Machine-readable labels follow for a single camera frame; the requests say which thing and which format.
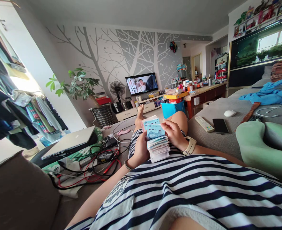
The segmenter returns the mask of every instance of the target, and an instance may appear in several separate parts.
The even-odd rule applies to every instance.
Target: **aquarium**
[[[230,70],[282,58],[282,19],[231,42]]]

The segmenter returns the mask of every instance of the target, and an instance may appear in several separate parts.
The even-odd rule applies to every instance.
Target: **white computer mouse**
[[[225,116],[225,117],[232,117],[232,116],[234,116],[236,113],[237,113],[237,112],[235,112],[235,111],[233,111],[233,110],[227,110],[227,111],[225,111],[224,116]]]

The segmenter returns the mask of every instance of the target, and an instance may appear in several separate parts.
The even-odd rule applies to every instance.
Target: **silver laptop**
[[[44,160],[48,157],[62,153],[65,150],[70,150],[87,143],[90,140],[94,128],[95,126],[92,126],[90,128],[82,129],[65,135],[60,139],[59,142],[57,142],[57,144],[55,144],[49,151],[47,151],[46,154],[41,157],[41,159]]]

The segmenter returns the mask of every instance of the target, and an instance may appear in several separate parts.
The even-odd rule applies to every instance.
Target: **television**
[[[151,92],[158,89],[155,73],[147,73],[126,77],[127,85],[132,96]]]

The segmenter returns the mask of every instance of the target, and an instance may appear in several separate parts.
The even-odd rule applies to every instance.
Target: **electric fan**
[[[119,81],[114,81],[110,84],[109,89],[113,95],[116,95],[118,97],[119,103],[121,104],[120,96],[125,93],[124,85]]]

